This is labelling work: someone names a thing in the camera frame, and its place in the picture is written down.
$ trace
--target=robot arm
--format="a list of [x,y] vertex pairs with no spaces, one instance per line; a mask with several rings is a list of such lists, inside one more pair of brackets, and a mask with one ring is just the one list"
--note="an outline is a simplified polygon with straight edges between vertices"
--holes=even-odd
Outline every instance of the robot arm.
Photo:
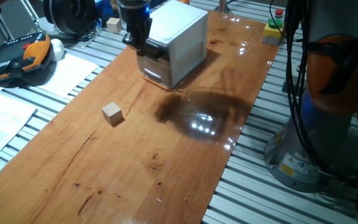
[[143,56],[146,39],[149,38],[152,19],[150,0],[118,0],[122,19],[127,24],[127,34],[123,42]]

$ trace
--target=metal slats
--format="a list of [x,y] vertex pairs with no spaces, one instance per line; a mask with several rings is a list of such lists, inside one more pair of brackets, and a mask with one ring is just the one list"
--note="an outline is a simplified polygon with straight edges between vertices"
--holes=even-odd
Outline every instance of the metal slats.
[[[213,10],[218,0],[191,0],[190,5]],[[241,1],[229,8],[237,16],[265,22],[270,17],[266,4]],[[272,6],[272,11],[282,7]],[[29,122],[0,152],[0,170],[54,116],[126,47],[125,31],[112,34],[102,31],[85,49],[67,47],[76,57],[98,64],[66,97],[62,98],[37,87],[4,89],[1,94],[37,108]],[[301,38],[301,30],[296,39]],[[301,43],[294,42],[291,59],[300,63]],[[357,189],[344,186],[338,195],[296,192],[275,180],[263,160],[266,142],[290,117],[286,93],[282,92],[287,63],[287,46],[280,46],[254,107],[234,146],[203,223],[358,223],[355,211]]]

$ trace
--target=white box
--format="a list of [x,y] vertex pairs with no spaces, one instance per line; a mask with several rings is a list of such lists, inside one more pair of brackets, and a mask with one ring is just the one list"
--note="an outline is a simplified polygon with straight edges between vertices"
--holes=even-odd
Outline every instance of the white box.
[[119,34],[122,30],[121,20],[117,18],[110,18],[107,23],[107,30],[113,34]]
[[172,88],[206,58],[208,13],[171,0],[150,17],[153,22],[148,41],[165,56],[137,56],[139,70]]

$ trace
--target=yellow label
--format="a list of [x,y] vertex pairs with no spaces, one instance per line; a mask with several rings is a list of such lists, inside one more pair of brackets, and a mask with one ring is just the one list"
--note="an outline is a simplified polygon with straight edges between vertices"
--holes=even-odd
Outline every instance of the yellow label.
[[294,169],[292,169],[291,167],[285,165],[284,163],[281,164],[280,170],[283,171],[284,173],[290,175],[290,176],[293,175],[293,171],[294,171]]

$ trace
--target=wooden tabletop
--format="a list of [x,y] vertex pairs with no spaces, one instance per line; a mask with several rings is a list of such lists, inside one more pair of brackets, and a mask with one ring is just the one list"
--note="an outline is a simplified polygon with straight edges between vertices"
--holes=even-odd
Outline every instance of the wooden tabletop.
[[52,119],[0,171],[0,223],[199,223],[278,50],[260,22],[208,16],[207,59],[174,90],[126,48]]

